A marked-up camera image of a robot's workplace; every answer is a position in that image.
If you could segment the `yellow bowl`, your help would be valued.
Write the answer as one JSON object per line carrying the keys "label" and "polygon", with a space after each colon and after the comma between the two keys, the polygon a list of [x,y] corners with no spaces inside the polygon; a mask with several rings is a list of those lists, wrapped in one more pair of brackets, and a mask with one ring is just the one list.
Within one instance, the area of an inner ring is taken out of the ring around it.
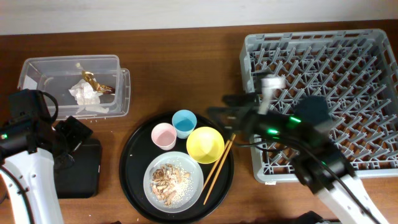
{"label": "yellow bowl", "polygon": [[211,164],[224,153],[224,139],[214,128],[196,128],[187,138],[188,155],[200,164]]}

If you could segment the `gold snack wrapper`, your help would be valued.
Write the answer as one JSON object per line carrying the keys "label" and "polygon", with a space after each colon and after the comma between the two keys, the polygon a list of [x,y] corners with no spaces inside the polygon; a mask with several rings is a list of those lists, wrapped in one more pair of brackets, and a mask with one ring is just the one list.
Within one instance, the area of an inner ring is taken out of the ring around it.
{"label": "gold snack wrapper", "polygon": [[98,83],[94,79],[93,73],[83,70],[81,72],[81,74],[82,74],[84,81],[88,82],[91,85],[91,87],[94,89],[94,91],[97,91],[102,94],[109,94],[109,95],[115,94],[115,92],[116,92],[115,88]]}

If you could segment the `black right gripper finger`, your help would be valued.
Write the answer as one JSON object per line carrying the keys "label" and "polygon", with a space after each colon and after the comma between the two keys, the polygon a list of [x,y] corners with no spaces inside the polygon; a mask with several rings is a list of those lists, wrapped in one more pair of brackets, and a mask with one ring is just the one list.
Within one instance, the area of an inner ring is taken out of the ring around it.
{"label": "black right gripper finger", "polygon": [[257,104],[257,93],[247,93],[243,95],[225,95],[222,101],[227,106],[247,106],[249,104]]}
{"label": "black right gripper finger", "polygon": [[244,112],[242,107],[209,107],[209,118],[221,128],[243,128]]}

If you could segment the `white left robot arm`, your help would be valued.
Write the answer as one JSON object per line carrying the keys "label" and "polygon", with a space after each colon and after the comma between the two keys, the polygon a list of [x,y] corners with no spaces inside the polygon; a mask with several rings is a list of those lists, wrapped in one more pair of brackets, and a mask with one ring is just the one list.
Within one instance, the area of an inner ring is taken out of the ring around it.
{"label": "white left robot arm", "polygon": [[54,170],[78,149],[92,130],[69,116],[58,122],[40,90],[9,95],[12,118],[1,128],[1,177],[16,223],[63,223]]}

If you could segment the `white tissue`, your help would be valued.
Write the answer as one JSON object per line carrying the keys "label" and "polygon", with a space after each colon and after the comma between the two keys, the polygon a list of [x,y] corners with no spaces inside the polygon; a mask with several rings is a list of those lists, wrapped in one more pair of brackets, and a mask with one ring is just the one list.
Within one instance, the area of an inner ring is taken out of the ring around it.
{"label": "white tissue", "polygon": [[83,110],[96,113],[108,113],[108,108],[100,106],[100,96],[102,93],[94,91],[93,87],[81,79],[76,85],[69,89],[70,94],[75,98],[79,108],[76,114]]}

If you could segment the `pink cup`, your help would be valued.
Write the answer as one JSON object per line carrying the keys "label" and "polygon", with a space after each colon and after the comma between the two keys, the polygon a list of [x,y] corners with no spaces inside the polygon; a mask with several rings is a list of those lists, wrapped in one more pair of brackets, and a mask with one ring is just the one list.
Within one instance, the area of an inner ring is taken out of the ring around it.
{"label": "pink cup", "polygon": [[169,123],[155,125],[151,132],[152,142],[165,151],[171,150],[177,141],[177,132]]}

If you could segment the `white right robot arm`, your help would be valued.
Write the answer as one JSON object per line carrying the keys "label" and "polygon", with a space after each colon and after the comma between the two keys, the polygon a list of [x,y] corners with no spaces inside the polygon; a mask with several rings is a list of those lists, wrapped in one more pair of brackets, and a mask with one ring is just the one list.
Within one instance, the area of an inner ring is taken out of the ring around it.
{"label": "white right robot arm", "polygon": [[329,137],[296,115],[270,110],[274,91],[285,87],[284,78],[266,75],[260,85],[261,101],[255,93],[225,95],[225,106],[209,107],[209,117],[230,136],[259,137],[255,147],[273,142],[298,151],[291,160],[295,176],[341,223],[387,223],[349,160]]}

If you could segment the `light blue cup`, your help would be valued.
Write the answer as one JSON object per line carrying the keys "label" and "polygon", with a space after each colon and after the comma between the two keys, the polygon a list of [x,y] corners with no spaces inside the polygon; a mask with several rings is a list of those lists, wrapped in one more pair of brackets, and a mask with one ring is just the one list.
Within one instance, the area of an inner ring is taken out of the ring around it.
{"label": "light blue cup", "polygon": [[172,125],[177,132],[177,137],[186,139],[197,125],[197,117],[189,110],[179,110],[172,116]]}

